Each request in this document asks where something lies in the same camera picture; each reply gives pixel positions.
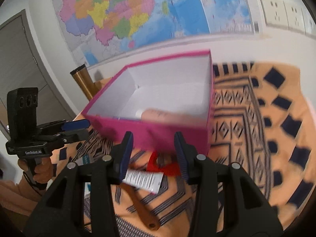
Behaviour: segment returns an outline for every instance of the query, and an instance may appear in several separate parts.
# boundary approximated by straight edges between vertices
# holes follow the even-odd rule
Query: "colorful map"
[[[253,32],[246,0],[53,0],[53,5],[78,65],[171,39]]]

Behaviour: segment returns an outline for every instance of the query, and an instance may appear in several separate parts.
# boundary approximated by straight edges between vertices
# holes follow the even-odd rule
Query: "brown wooden stick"
[[[130,196],[134,207],[139,215],[139,218],[143,222],[143,224],[149,230],[157,231],[160,228],[160,222],[158,218],[153,215],[143,203],[140,202],[134,188],[126,183],[121,183],[120,187]]]

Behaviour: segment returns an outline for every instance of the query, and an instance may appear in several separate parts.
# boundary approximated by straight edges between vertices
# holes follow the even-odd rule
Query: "door frame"
[[[65,109],[65,111],[69,114],[69,116],[71,118],[75,118],[76,114],[73,112],[73,110],[70,108],[70,106],[68,105],[68,103],[66,102],[64,97],[59,92],[59,90],[56,87],[55,83],[51,79],[48,71],[46,70],[46,68],[44,66],[44,63],[42,61],[42,58],[40,57],[40,54],[38,53],[37,47],[36,47],[36,45],[34,43],[34,40],[33,40],[33,37],[32,37],[31,30],[30,30],[29,25],[28,25],[25,9],[20,11],[18,14],[14,15],[13,17],[8,19],[7,21],[5,21],[3,24],[1,24],[0,25],[0,30],[4,26],[9,24],[12,20],[14,20],[14,19],[16,19],[18,17],[21,17],[22,24],[23,24],[23,27],[24,27],[25,36],[26,36],[26,40],[27,40],[28,45],[30,47],[30,51],[31,51],[31,53],[32,53],[32,55],[34,57],[35,63],[37,64],[41,74],[43,75],[44,79],[46,80],[49,88],[53,92],[53,94],[56,97],[56,99],[60,102],[61,106]],[[8,131],[6,129],[6,126],[3,126],[2,124],[0,124],[0,130],[4,134],[4,136],[9,140],[10,137],[9,137],[9,133],[8,133]]]
[[[0,113],[7,113],[7,109],[5,108],[1,99],[0,99]],[[3,133],[3,135],[5,136],[5,138],[7,138],[9,140],[10,134],[9,134],[9,131],[7,130],[7,124],[8,124],[8,117],[6,116],[5,122],[0,121],[0,130]]]

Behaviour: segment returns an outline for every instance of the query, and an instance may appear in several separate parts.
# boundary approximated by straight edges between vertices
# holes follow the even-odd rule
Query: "map of china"
[[[67,32],[88,35],[94,28],[96,39],[108,46],[114,36],[131,38],[148,21],[154,5],[154,0],[63,0],[59,15]]]

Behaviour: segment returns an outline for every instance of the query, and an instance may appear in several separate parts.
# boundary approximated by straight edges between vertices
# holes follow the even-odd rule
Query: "person's arm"
[[[28,171],[28,167],[25,161],[18,160],[18,165],[23,171]],[[53,177],[53,165],[50,158],[42,158],[42,163],[35,167],[34,181],[38,183],[47,183]],[[25,176],[22,176],[21,181],[17,184],[19,193],[21,196],[38,202],[44,195],[46,190],[39,190],[32,187]]]

